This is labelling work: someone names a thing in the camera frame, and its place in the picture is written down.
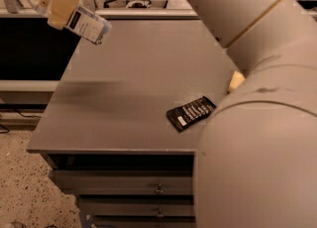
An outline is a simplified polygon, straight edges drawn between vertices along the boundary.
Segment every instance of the bottle label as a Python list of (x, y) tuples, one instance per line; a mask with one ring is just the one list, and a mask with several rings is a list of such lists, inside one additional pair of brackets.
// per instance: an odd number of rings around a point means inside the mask
[(100, 44), (103, 35), (110, 31), (111, 24), (79, 5), (65, 27), (93, 44)]

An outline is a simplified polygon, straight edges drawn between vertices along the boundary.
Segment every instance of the drawer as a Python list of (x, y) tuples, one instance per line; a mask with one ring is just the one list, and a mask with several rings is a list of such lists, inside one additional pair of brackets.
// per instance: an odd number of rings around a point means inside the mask
[(78, 207), (92, 216), (194, 217), (192, 197), (78, 197)]
[(50, 178), (76, 195), (192, 195), (190, 171), (52, 171)]
[(195, 219), (177, 218), (144, 218), (144, 217), (93, 217), (97, 228), (196, 228)]

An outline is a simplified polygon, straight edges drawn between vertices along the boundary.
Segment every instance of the drawer knob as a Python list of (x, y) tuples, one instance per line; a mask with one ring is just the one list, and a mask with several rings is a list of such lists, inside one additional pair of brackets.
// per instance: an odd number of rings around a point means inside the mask
[(158, 214), (157, 214), (157, 218), (163, 218), (164, 215), (161, 213), (161, 209), (158, 209)]
[(162, 195), (164, 194), (164, 190), (161, 189), (161, 184), (158, 184), (158, 188), (155, 190), (156, 195)]

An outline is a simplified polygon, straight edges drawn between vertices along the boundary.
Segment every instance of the floor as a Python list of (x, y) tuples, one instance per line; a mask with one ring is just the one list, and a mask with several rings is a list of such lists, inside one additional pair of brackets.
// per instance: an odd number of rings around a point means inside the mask
[(0, 111), (0, 124), (11, 130), (0, 134), (0, 228), (12, 221), (27, 228), (78, 228), (75, 197), (50, 181), (50, 167), (40, 155), (26, 152), (37, 121)]

